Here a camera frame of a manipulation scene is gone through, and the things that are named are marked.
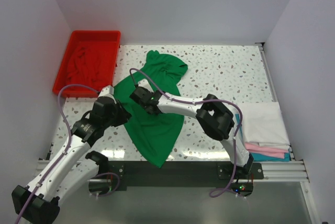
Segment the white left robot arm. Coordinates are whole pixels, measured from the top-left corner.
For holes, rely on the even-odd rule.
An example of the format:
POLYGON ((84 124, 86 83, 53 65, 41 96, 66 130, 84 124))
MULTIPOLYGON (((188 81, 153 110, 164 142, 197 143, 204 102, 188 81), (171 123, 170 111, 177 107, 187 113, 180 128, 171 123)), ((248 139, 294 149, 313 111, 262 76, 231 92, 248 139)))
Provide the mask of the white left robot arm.
POLYGON ((61 203, 91 178, 120 176, 109 169, 108 158, 93 151, 93 145, 109 127, 127 123, 131 117, 113 96, 111 86, 104 87, 85 113, 69 130, 63 147, 27 186, 16 186, 12 192, 18 217, 30 223, 53 223, 61 203))

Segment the right side aluminium rail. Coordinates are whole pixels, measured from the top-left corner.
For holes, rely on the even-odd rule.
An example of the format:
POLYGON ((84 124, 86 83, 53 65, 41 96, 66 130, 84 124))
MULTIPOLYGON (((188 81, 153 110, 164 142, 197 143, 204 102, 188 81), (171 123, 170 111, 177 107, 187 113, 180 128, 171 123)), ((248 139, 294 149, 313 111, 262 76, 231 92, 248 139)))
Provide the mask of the right side aluminium rail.
POLYGON ((258 47, 260 55, 261 55, 261 59, 262 59, 263 66, 264 66, 264 69, 265 69, 265 74, 266 74, 267 81, 268 81, 268 84, 269 84, 269 89, 270 89, 270 92, 271 92, 271 95, 272 95, 272 100, 274 102, 277 102, 278 98, 277 98, 276 90, 275 90, 273 80, 272 80, 272 77, 271 77, 271 74, 270 74, 270 69, 269 69, 269 66, 267 64, 265 51, 264 51, 264 43, 255 43, 255 45, 258 47))

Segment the green t-shirt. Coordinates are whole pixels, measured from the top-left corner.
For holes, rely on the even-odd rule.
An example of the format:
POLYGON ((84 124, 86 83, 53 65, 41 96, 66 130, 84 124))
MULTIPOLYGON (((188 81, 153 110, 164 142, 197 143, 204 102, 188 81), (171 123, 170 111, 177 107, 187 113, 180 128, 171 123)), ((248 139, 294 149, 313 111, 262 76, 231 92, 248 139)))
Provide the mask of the green t-shirt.
POLYGON ((159 112, 156 102, 162 94, 157 88, 179 96, 177 84, 187 70, 187 64, 179 58, 151 50, 141 71, 132 73, 114 87, 115 98, 131 114, 124 125, 129 137, 140 154, 157 167, 170 155, 184 122, 183 115, 159 112), (146 96, 145 102, 137 101, 132 97, 136 90, 134 83, 146 76, 155 82, 154 94, 146 96))

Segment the aluminium frame rail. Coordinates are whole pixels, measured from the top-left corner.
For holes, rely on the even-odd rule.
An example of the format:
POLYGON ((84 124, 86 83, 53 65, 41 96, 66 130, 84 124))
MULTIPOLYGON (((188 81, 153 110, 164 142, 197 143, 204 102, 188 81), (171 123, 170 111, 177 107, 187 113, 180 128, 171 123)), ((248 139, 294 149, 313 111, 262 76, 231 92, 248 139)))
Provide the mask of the aluminium frame rail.
MULTIPOLYGON (((124 172, 130 171, 131 166, 138 166, 144 170, 152 169, 155 172, 163 172, 172 169, 173 166, 177 168, 186 169, 187 165, 217 165, 218 170, 222 170, 225 164, 229 162, 216 161, 167 161, 160 169, 147 161, 110 161, 113 166, 123 165, 124 172)), ((302 161, 290 162, 260 162, 253 163, 250 175, 245 177, 246 180, 264 180, 269 182, 309 182, 309 177, 302 161)))

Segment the pink folded t-shirt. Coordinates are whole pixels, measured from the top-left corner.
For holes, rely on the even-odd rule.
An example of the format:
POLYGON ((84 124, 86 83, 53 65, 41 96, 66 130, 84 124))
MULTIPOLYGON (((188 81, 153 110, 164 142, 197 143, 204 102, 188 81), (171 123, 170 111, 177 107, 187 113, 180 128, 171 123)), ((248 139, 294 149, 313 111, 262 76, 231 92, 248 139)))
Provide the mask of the pink folded t-shirt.
POLYGON ((250 143, 245 144, 245 148, 251 153, 257 153, 264 156, 269 156, 273 158, 283 159, 286 153, 289 153, 288 150, 271 148, 271 147, 260 147, 258 145, 253 145, 250 143))

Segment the red plastic bin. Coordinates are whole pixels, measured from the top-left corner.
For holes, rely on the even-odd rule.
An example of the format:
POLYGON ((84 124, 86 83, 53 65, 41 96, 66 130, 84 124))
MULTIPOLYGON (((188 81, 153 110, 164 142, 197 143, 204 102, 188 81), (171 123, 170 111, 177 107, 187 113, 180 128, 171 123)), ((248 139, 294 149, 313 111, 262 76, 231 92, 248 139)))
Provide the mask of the red plastic bin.
POLYGON ((52 88, 54 94, 70 84, 100 91, 113 83, 120 47, 118 30, 75 30, 71 33, 52 88))

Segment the white folded t-shirt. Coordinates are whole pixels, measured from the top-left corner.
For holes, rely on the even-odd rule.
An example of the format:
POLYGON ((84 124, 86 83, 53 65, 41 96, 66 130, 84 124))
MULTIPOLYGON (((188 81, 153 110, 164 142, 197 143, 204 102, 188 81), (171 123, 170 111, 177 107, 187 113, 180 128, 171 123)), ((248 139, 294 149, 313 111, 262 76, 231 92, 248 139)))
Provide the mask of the white folded t-shirt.
POLYGON ((244 142, 286 150, 290 141, 278 102, 239 103, 244 142))

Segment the red t-shirt in bin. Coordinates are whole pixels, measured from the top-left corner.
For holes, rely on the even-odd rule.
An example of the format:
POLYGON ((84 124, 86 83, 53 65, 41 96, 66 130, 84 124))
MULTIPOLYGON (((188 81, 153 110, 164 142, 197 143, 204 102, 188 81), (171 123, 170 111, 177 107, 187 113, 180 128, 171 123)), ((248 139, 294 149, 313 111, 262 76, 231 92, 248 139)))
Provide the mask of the red t-shirt in bin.
POLYGON ((64 83, 99 90, 113 82, 119 45, 108 41, 79 42, 65 58, 64 83))

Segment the teal folded t-shirt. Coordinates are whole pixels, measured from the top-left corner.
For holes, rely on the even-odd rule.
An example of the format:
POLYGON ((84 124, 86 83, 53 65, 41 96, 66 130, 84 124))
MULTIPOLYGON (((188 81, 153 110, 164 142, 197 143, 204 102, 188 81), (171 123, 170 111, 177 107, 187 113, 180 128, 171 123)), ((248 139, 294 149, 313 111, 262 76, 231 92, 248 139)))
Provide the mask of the teal folded t-shirt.
POLYGON ((280 114, 244 119, 240 137, 255 161, 289 161, 290 141, 280 114))

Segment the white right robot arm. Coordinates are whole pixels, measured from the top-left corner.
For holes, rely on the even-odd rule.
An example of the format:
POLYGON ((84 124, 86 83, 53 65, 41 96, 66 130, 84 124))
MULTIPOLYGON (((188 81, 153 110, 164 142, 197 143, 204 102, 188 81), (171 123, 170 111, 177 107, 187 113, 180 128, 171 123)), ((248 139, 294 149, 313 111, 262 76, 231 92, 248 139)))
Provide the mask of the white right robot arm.
POLYGON ((224 102, 212 94, 203 99, 186 98, 143 86, 137 86, 130 98, 148 114, 177 114, 196 119, 207 136, 222 144, 238 173, 250 173, 253 157, 237 136, 242 116, 236 125, 234 114, 226 106, 232 105, 231 102, 224 102))

